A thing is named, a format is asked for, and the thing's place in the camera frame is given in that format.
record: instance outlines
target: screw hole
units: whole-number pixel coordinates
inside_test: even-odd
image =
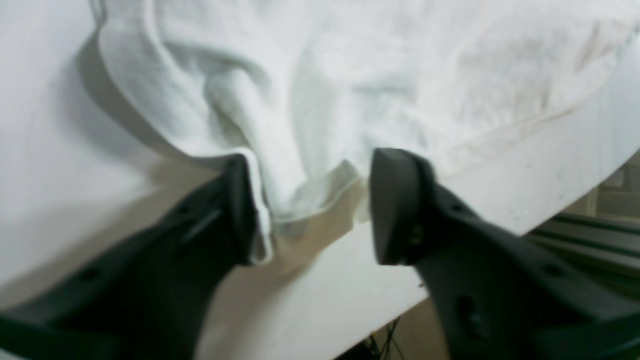
[[[96,268],[89,268],[80,274],[80,280],[92,281],[92,280],[96,280],[99,276],[100,276],[100,270]]]
[[[409,238],[409,243],[412,245],[420,245],[422,243],[422,239],[424,237],[424,231],[420,225],[414,225],[411,229],[411,238]]]
[[[469,338],[473,340],[485,340],[489,338],[489,324],[484,316],[482,307],[478,302],[468,296],[462,296],[456,304],[458,321],[466,330]]]
[[[564,275],[564,271],[554,264],[547,264],[543,266],[542,270],[549,276],[560,277]]]

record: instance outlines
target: white cloth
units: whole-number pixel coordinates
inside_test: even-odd
[[[259,160],[279,253],[351,227],[373,149],[440,177],[486,161],[600,86],[635,0],[105,0],[99,46],[176,148]]]

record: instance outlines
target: white tabletop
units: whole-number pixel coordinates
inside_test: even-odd
[[[215,176],[114,119],[137,115],[101,83],[95,27],[88,1],[0,3],[0,306],[152,224]],[[444,183],[523,233],[638,149],[638,94],[640,45],[581,107]],[[420,284],[411,268],[378,266],[369,224],[358,225],[300,272],[234,270],[198,358],[332,359],[421,301]]]

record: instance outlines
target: floor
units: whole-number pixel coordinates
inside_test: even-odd
[[[379,347],[387,340],[387,332],[385,327],[374,335]],[[449,359],[444,333],[430,299],[398,318],[393,339],[395,343],[391,343],[393,346],[390,347],[390,356],[385,360]]]

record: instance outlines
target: wrinkled fabric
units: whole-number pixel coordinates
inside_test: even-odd
[[[640,24],[635,0],[104,9],[101,56],[152,127],[192,157],[255,153],[276,249],[292,265],[351,229],[374,148],[423,155],[440,178],[488,161],[594,92]]]

